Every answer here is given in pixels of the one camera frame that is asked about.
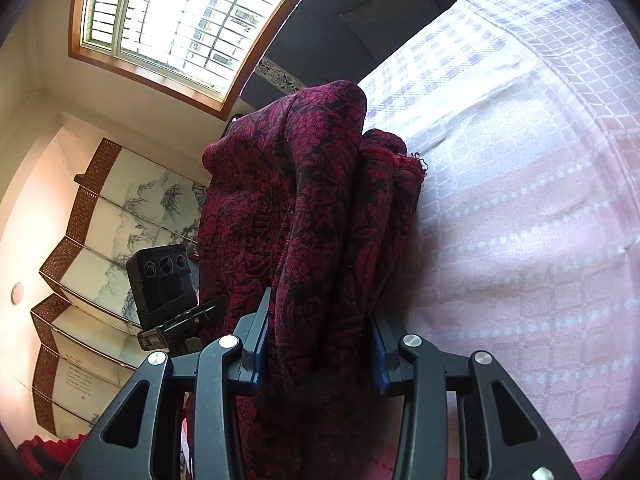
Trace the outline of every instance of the bedsheet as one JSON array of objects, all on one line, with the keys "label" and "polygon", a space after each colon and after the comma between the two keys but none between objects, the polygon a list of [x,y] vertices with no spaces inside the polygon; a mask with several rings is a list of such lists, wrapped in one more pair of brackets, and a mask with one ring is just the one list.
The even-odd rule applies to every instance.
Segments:
[{"label": "bedsheet", "polygon": [[[607,0],[458,0],[360,86],[365,130],[429,165],[384,304],[443,351],[492,352],[601,478],[640,418],[640,51],[622,20]],[[369,479],[391,477],[400,411],[374,410]]]}]

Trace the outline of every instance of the decorative border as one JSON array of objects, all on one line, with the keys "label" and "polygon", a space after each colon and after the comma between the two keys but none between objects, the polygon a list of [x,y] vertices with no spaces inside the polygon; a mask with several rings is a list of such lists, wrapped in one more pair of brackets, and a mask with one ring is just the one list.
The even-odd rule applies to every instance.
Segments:
[{"label": "decorative border", "polygon": [[53,321],[70,306],[72,305],[67,300],[63,300],[59,296],[52,294],[46,300],[42,301],[31,309],[31,319],[33,320],[33,324],[36,327],[36,332],[38,333],[40,342],[44,346],[60,355],[60,351],[58,350],[56,341],[53,337],[53,331],[55,330],[59,334],[69,339],[69,341],[77,344],[78,346],[86,348],[87,350],[93,352],[97,356],[102,357],[103,359],[107,359],[107,361],[123,366],[128,370],[136,370],[135,366],[132,366],[124,361],[120,361],[119,359],[105,354],[104,352],[100,352],[99,350],[89,346],[87,343],[83,343],[79,339],[73,337],[71,334],[60,330],[55,325],[53,325]]},{"label": "decorative border", "polygon": [[74,206],[69,215],[69,222],[66,226],[66,234],[68,238],[84,245],[86,235],[89,232],[91,218],[94,216],[95,205],[98,203],[98,195],[79,187],[74,200]]},{"label": "decorative border", "polygon": [[66,301],[65,292],[68,292],[72,296],[75,296],[79,300],[84,301],[86,304],[91,305],[101,312],[104,312],[105,314],[108,314],[115,319],[119,319],[120,321],[130,324],[133,327],[140,328],[140,325],[138,323],[135,323],[130,319],[126,319],[125,317],[119,316],[115,312],[112,312],[111,310],[108,310],[103,306],[96,304],[94,301],[80,296],[80,294],[71,290],[70,288],[68,288],[68,286],[62,284],[63,276],[69,270],[69,267],[71,267],[71,264],[78,257],[78,254],[80,254],[80,251],[82,251],[83,248],[84,246],[82,246],[75,240],[68,238],[67,236],[62,238],[62,240],[60,240],[60,243],[56,246],[55,249],[53,249],[49,257],[40,267],[40,276],[42,277],[42,279],[47,283],[47,285],[49,285],[49,288],[51,290],[53,290],[60,298],[62,298],[63,301]]},{"label": "decorative border", "polygon": [[65,236],[40,267],[40,274],[60,284],[80,251],[82,251],[82,245]]},{"label": "decorative border", "polygon": [[56,354],[60,354],[56,340],[51,331],[51,324],[71,306],[71,303],[52,294],[31,309],[31,319],[36,328],[40,342]]},{"label": "decorative border", "polygon": [[255,67],[255,74],[266,79],[285,95],[295,94],[306,86],[299,79],[293,77],[281,66],[275,64],[271,59],[263,57],[258,66]]},{"label": "decorative border", "polygon": [[60,356],[44,345],[40,345],[38,360],[33,372],[31,387],[49,399],[53,399],[53,387],[56,383],[56,372]]},{"label": "decorative border", "polygon": [[36,390],[31,390],[31,395],[33,396],[33,409],[36,412],[38,426],[49,431],[50,434],[58,436],[56,421],[53,418],[53,403]]},{"label": "decorative border", "polygon": [[82,177],[82,187],[100,195],[113,165],[122,151],[122,146],[103,138]]}]

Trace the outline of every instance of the red cloth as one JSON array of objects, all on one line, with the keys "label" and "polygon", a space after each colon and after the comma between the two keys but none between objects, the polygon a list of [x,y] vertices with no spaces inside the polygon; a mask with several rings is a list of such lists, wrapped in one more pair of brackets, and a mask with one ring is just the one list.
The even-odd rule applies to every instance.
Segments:
[{"label": "red cloth", "polygon": [[18,454],[38,480],[58,480],[85,435],[69,440],[42,440],[39,436],[18,446]]},{"label": "red cloth", "polygon": [[366,322],[406,242],[424,171],[401,139],[362,135],[363,92],[303,89],[205,150],[200,299],[228,294],[233,332],[272,286],[268,377],[238,399],[248,480],[334,479],[367,418]]}]

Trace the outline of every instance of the white wall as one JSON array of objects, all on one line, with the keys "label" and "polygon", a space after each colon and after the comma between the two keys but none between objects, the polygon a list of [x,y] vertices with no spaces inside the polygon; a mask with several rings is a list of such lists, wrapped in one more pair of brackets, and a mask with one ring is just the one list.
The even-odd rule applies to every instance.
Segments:
[{"label": "white wall", "polygon": [[[0,421],[15,445],[38,434],[53,438],[35,420],[31,381],[40,341],[30,309],[51,294],[38,269],[62,239],[78,186],[69,164],[86,164],[91,153],[73,152],[71,162],[54,140],[37,161],[0,239]],[[16,282],[24,299],[12,305]]]},{"label": "white wall", "polygon": [[[225,122],[178,99],[68,57],[71,0],[34,0],[42,87],[60,102],[115,121],[199,161],[220,138]],[[238,101],[233,113],[253,109]]]},{"label": "white wall", "polygon": [[75,136],[79,142],[87,142],[97,147],[102,138],[107,137],[107,139],[111,139],[113,142],[117,142],[142,156],[146,156],[146,158],[191,180],[204,186],[209,185],[211,175],[209,171],[202,167],[200,156],[195,158],[180,151],[172,150],[165,144],[139,134],[115,121],[93,115],[78,106],[57,101],[53,102],[60,110],[63,127]]},{"label": "white wall", "polygon": [[30,57],[35,46],[30,45],[30,25],[31,16],[23,14],[0,47],[0,146],[7,126],[35,90]]}]

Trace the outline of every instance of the window frame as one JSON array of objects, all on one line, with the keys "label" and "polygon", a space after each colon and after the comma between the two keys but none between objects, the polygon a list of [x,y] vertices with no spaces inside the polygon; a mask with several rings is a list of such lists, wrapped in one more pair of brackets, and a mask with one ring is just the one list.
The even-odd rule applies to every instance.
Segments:
[{"label": "window frame", "polygon": [[240,65],[231,86],[223,99],[216,99],[199,91],[188,82],[187,78],[178,74],[166,75],[157,71],[151,63],[133,56],[115,57],[103,51],[82,45],[82,26],[84,22],[85,0],[71,0],[68,30],[69,57],[97,66],[137,81],[145,86],[170,95],[200,110],[226,121],[232,107],[240,97],[240,92],[251,77],[255,67],[267,51],[271,41],[296,8],[300,0],[281,0],[271,16],[267,19],[262,31],[250,47],[248,55]]}]

